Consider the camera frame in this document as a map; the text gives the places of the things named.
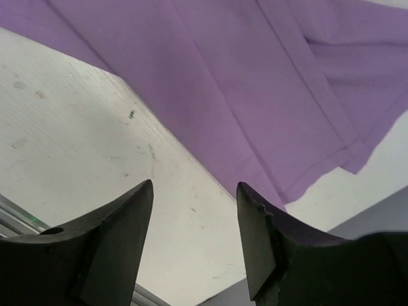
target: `purple cloth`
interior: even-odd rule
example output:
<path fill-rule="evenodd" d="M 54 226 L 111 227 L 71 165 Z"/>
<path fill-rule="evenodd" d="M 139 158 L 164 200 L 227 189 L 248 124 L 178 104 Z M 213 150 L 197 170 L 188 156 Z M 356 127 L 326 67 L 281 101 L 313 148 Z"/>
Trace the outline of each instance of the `purple cloth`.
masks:
<path fill-rule="evenodd" d="M 230 193 L 280 208 L 408 108 L 408 11 L 359 0 L 0 0 L 0 26 L 118 74 Z"/>

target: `white surface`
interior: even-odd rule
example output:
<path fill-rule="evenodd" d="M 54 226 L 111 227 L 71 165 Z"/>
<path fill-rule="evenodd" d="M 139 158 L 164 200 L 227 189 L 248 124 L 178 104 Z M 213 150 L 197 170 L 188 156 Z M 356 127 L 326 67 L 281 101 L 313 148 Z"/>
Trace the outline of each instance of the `white surface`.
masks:
<path fill-rule="evenodd" d="M 120 78 L 3 29 L 0 46 L 1 194 L 56 225 L 152 178 L 138 283 L 191 306 L 244 278 L 232 197 Z M 405 114 L 359 175 L 329 173 L 288 211 L 328 230 L 408 185 L 407 131 Z"/>

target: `screw hole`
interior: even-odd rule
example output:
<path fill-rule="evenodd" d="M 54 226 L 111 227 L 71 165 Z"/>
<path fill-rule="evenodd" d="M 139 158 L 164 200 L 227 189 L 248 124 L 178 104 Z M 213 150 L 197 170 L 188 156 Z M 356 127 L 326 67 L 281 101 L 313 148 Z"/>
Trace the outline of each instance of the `screw hole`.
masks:
<path fill-rule="evenodd" d="M 41 235 L 55 235 L 62 233 L 64 231 L 63 228 L 49 228 L 46 231 L 43 231 Z"/>

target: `dirt stain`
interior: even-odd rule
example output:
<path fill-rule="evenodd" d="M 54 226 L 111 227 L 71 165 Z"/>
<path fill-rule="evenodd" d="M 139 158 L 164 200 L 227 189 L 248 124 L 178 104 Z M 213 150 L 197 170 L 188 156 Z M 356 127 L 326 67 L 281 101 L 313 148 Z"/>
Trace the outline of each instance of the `dirt stain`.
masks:
<path fill-rule="evenodd" d="M 27 85 L 25 83 L 23 83 L 23 82 L 14 82 L 13 86 L 14 86 L 14 88 L 17 88 L 17 89 L 27 88 Z"/>
<path fill-rule="evenodd" d="M 44 97 L 45 97 L 44 92 L 42 92 L 42 91 L 36 91 L 36 95 L 37 95 L 37 97 L 39 97 L 40 99 L 44 99 Z"/>
<path fill-rule="evenodd" d="M 11 144 L 11 146 L 14 148 L 14 149 L 18 149 L 18 148 L 21 148 L 23 145 L 25 145 L 27 143 L 27 140 L 25 139 L 25 138 L 21 138 L 21 139 L 19 139 L 19 140 L 17 140 L 16 142 L 13 142 L 12 144 Z"/>

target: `lavender shirt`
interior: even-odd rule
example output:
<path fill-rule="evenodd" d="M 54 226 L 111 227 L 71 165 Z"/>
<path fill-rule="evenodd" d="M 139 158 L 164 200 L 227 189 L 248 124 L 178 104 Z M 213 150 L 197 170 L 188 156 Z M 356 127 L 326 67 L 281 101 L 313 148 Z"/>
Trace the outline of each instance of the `lavender shirt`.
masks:
<path fill-rule="evenodd" d="M 121 76 L 230 192 L 356 173 L 408 108 L 408 11 L 360 0 L 0 0 L 0 26 Z"/>

